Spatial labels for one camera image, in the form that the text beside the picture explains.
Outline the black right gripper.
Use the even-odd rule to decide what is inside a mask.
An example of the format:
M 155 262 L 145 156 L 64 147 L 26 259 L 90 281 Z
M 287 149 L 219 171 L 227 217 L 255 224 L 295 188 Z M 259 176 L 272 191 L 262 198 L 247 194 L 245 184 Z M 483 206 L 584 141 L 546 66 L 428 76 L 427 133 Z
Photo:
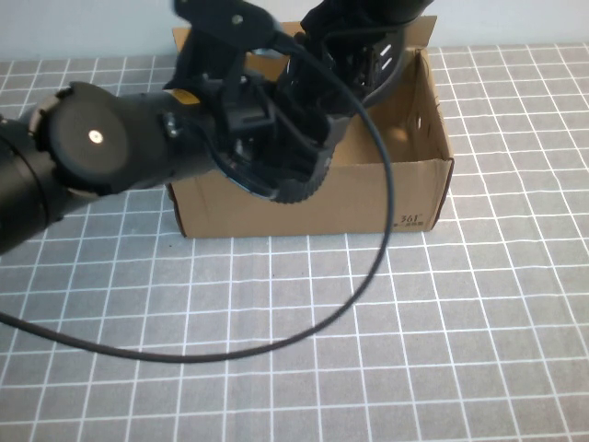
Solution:
M 306 33 L 328 33 L 381 25 L 361 1 L 324 0 L 306 13 L 301 27 Z

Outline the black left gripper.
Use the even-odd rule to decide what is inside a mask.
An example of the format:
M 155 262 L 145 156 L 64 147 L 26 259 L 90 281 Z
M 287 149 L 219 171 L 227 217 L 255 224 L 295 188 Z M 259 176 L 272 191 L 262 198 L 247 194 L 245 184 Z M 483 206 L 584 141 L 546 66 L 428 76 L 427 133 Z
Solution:
M 199 93 L 215 120 L 217 149 L 226 157 L 252 159 L 253 171 L 269 180 L 311 180 L 322 170 L 319 145 L 333 149 L 341 141 L 348 114 L 326 110 L 321 99 L 275 91 L 274 103 L 305 136 L 272 137 L 276 117 L 266 80 L 249 71 L 246 60 L 245 52 L 227 46 L 209 49 L 198 76 Z

